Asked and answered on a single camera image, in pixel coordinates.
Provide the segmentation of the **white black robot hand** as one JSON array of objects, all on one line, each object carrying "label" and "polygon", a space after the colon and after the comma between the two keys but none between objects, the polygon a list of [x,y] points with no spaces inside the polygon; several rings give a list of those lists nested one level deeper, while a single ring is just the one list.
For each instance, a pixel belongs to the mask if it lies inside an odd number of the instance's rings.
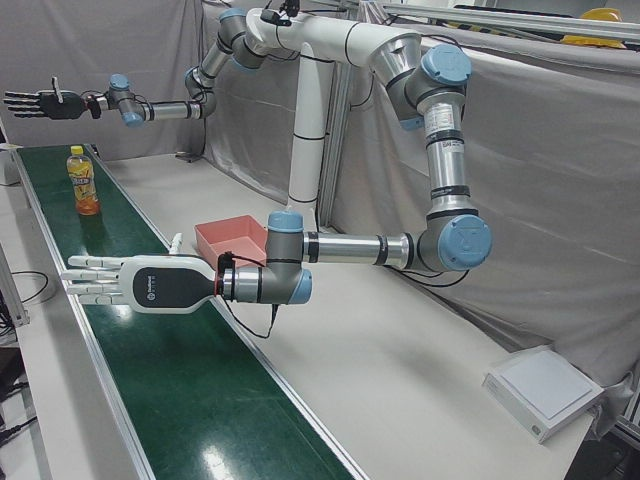
[{"label": "white black robot hand", "polygon": [[216,272],[180,252],[176,234],[165,255],[71,256],[60,277],[85,305],[128,305],[140,313],[188,314],[215,295]]},{"label": "white black robot hand", "polygon": [[18,118],[78,119],[88,110],[85,99],[76,92],[63,90],[57,76],[51,88],[34,93],[6,91],[3,103]]}]

